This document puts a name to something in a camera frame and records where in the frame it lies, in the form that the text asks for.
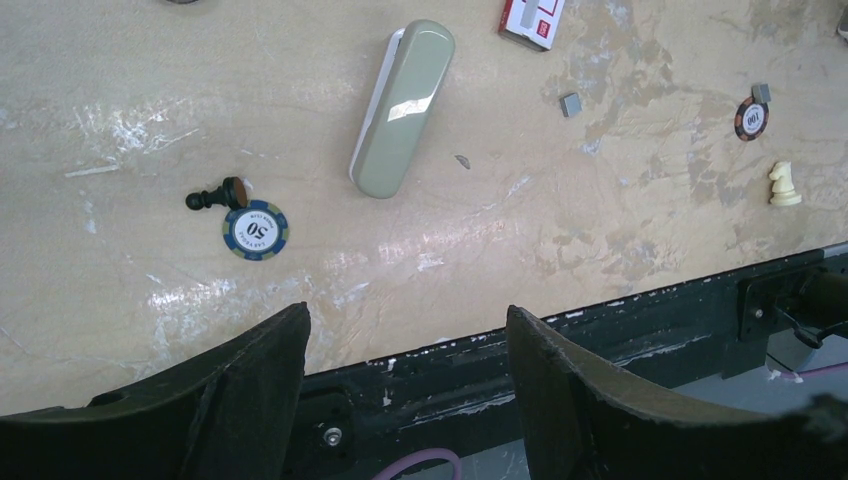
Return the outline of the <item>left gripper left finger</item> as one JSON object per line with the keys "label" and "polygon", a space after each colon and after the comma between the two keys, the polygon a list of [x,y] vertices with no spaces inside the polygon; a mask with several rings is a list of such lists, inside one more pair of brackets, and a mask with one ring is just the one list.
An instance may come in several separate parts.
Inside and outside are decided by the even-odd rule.
{"label": "left gripper left finger", "polygon": [[174,367],[1,420],[5,479],[278,479],[311,319],[292,304]]}

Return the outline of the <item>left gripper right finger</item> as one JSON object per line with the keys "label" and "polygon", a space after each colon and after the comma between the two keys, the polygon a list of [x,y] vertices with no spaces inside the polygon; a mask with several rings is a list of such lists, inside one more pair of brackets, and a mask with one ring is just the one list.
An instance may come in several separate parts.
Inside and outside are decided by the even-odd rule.
{"label": "left gripper right finger", "polygon": [[506,314],[510,375],[534,479],[843,479],[847,405],[815,396],[767,415],[657,385]]}

